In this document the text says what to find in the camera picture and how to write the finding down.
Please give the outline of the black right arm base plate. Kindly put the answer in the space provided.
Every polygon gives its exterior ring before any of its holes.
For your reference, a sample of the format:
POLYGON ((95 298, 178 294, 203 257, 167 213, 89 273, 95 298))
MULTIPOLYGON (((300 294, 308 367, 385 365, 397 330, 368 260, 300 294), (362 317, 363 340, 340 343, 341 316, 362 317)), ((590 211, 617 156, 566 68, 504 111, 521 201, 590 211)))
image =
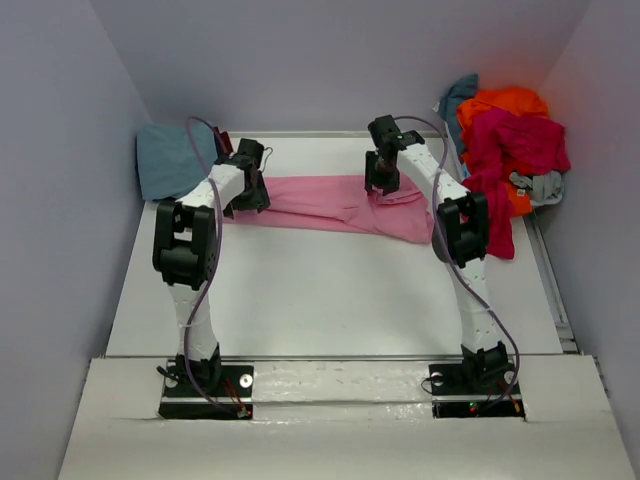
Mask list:
POLYGON ((484 386, 472 386, 462 377, 458 363, 436 363, 429 366, 421 388, 431 396, 436 419, 521 418, 526 417, 520 386, 506 390, 513 379, 513 368, 490 380, 484 386))

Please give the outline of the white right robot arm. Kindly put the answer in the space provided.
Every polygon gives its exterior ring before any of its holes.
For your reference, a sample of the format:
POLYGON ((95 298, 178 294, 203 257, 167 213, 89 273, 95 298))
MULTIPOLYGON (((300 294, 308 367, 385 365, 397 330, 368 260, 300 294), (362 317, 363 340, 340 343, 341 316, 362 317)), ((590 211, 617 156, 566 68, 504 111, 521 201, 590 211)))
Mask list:
POLYGON ((489 202, 471 192, 437 161, 415 130, 401 131, 391 115, 367 126, 374 149, 366 153, 367 192, 389 195, 406 176, 428 199, 434 221, 432 248, 451 277, 461 319, 462 360, 434 366, 428 380, 436 395, 485 395, 504 392, 513 369, 500 333, 500 322, 488 303, 484 259, 489 245, 489 202))

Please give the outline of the pink t shirt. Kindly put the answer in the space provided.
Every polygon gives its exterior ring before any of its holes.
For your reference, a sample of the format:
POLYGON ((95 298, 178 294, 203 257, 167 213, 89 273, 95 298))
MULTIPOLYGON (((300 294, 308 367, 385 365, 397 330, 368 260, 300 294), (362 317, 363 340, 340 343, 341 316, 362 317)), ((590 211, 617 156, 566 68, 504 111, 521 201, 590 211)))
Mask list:
POLYGON ((236 211, 229 224, 374 234, 429 244, 429 203, 404 174, 398 191, 369 194, 359 175, 268 177, 271 204, 261 213, 236 211))

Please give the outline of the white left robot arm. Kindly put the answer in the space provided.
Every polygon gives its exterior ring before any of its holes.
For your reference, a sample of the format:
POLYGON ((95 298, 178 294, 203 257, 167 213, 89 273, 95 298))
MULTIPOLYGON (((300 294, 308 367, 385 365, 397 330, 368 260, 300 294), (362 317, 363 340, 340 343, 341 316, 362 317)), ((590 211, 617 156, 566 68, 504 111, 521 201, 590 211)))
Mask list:
POLYGON ((266 149, 241 139, 191 192, 157 206, 152 265, 172 296, 179 332, 175 360, 159 369, 171 396, 211 397, 220 386, 220 344, 208 297, 220 259, 219 227, 237 212, 260 213, 270 206, 262 173, 266 149))

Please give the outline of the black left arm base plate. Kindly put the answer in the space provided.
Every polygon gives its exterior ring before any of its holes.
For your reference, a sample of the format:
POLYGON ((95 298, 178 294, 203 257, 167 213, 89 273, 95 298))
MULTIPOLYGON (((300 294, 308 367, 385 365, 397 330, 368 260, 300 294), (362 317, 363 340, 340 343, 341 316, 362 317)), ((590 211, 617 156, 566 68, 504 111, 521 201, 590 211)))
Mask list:
POLYGON ((166 420, 248 421, 253 418, 254 366, 250 364, 222 364, 217 383, 192 374, 200 390, 191 382, 186 369, 170 360, 165 367, 157 367, 163 376, 158 415, 166 420))

